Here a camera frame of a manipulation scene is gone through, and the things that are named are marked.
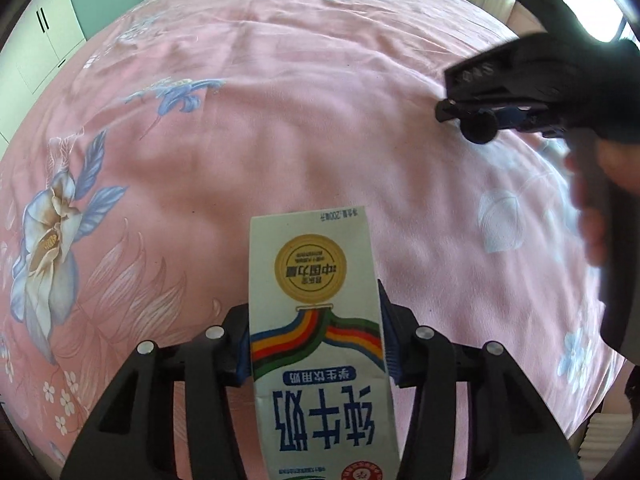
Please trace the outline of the right hand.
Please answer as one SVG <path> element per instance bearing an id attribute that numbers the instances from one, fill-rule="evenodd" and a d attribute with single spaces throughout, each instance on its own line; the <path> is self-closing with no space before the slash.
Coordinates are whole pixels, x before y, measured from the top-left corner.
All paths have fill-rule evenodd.
<path id="1" fill-rule="evenodd" d="M 613 183 L 631 194 L 639 195 L 638 145 L 599 140 L 597 161 Z M 604 219 L 597 209 L 589 205 L 586 179 L 572 152 L 564 158 L 564 165 L 570 172 L 570 200 L 579 211 L 578 232 L 585 243 L 587 261 L 592 266 L 603 266 L 608 251 L 605 247 Z"/>

